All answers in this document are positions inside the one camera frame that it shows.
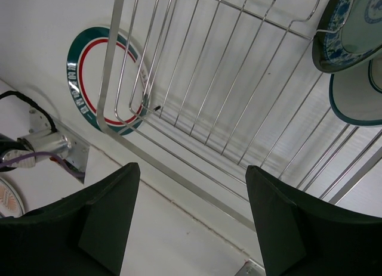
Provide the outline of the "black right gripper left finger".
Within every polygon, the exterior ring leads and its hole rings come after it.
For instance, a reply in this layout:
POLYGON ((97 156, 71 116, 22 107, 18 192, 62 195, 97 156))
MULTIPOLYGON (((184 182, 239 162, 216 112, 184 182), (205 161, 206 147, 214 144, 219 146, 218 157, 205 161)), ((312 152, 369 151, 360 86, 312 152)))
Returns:
POLYGON ((1 275, 120 275, 140 167, 19 217, 1 219, 1 275))

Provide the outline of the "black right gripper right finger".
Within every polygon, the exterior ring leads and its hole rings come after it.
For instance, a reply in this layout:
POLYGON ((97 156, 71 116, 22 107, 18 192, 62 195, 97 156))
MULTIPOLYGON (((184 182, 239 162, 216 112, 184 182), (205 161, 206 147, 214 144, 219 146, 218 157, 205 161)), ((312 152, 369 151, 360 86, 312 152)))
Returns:
POLYGON ((245 180, 266 275, 381 275, 381 218, 329 204, 258 166, 245 180))

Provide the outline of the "white grey patterned plate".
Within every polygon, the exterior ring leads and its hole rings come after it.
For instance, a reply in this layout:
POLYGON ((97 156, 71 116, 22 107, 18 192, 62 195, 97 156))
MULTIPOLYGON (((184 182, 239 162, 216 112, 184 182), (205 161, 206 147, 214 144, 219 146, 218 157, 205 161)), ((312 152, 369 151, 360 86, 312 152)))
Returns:
POLYGON ((334 114, 348 124, 381 126, 381 57, 332 74, 329 103, 334 114))

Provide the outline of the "green blue patterned plate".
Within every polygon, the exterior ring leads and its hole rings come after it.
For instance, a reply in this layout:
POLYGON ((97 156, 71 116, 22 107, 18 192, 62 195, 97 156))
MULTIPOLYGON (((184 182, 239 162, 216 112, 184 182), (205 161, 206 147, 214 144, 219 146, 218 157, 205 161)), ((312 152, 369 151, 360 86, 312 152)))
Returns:
POLYGON ((315 67, 337 73, 381 54, 381 0, 329 0, 312 45, 315 67))

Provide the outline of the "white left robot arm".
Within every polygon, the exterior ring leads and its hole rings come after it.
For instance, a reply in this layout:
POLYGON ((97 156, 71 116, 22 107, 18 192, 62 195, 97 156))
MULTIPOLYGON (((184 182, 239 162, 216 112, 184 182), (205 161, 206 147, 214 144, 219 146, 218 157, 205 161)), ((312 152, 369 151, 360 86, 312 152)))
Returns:
POLYGON ((52 117, 34 100, 21 92, 6 91, 1 94, 2 99, 9 96, 17 97, 40 112, 46 118, 49 127, 16 140, 1 135, 1 171, 32 168, 44 159, 53 159, 74 176, 74 171, 64 161, 70 150, 70 140, 57 129, 52 117))

